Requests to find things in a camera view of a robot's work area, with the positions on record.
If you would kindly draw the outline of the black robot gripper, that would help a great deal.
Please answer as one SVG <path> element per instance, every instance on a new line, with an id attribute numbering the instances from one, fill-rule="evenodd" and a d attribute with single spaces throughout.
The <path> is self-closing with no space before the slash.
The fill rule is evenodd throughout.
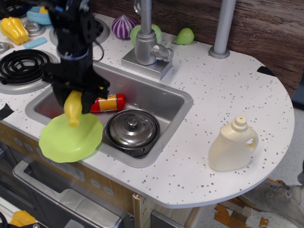
<path id="1" fill-rule="evenodd" d="M 42 65 L 42 79 L 53 86 L 53 92 L 61 107 L 72 90 L 82 93 L 82 113 L 91 111 L 97 97 L 107 98 L 110 82 L 98 75 L 93 69 L 93 52 L 82 56 L 73 53 L 57 52 L 59 63 Z"/>

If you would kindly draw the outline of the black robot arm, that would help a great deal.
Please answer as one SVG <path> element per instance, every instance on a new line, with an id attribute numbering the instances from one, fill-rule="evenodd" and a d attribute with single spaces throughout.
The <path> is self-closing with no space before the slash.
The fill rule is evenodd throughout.
<path id="1" fill-rule="evenodd" d="M 44 6 L 57 35 L 60 62 L 41 66 L 42 79 L 49 82 L 60 105 L 73 91 L 81 93 L 82 113 L 89 113 L 96 98 L 107 98 L 110 83 L 93 69 L 93 42 L 102 33 L 88 0 L 28 0 Z"/>

